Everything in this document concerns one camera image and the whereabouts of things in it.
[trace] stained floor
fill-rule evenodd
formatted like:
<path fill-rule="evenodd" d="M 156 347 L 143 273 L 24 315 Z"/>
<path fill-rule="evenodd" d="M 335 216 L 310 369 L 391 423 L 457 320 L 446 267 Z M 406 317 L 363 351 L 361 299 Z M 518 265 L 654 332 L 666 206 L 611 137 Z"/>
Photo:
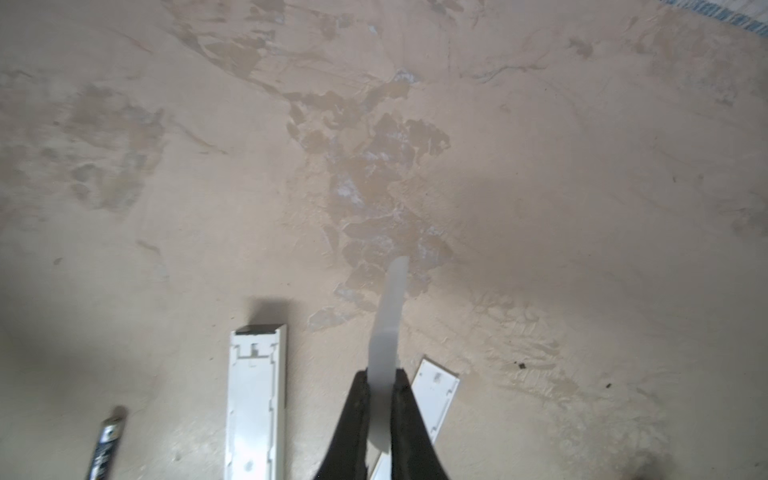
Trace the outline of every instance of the stained floor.
<path fill-rule="evenodd" d="M 37 0 L 0 14 L 0 469 L 223 475 L 289 323 L 311 478 L 387 263 L 452 478 L 768 476 L 768 43 L 654 0 Z"/>

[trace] black battery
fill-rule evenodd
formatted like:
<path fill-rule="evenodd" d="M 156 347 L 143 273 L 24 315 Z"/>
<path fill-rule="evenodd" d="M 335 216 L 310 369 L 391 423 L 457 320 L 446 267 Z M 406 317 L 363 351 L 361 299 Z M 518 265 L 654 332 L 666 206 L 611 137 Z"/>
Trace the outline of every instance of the black battery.
<path fill-rule="evenodd" d="M 105 480 L 107 478 L 115 449 L 123 435 L 124 424 L 124 418 L 119 416 L 110 417 L 101 424 L 101 433 L 85 480 Z"/>

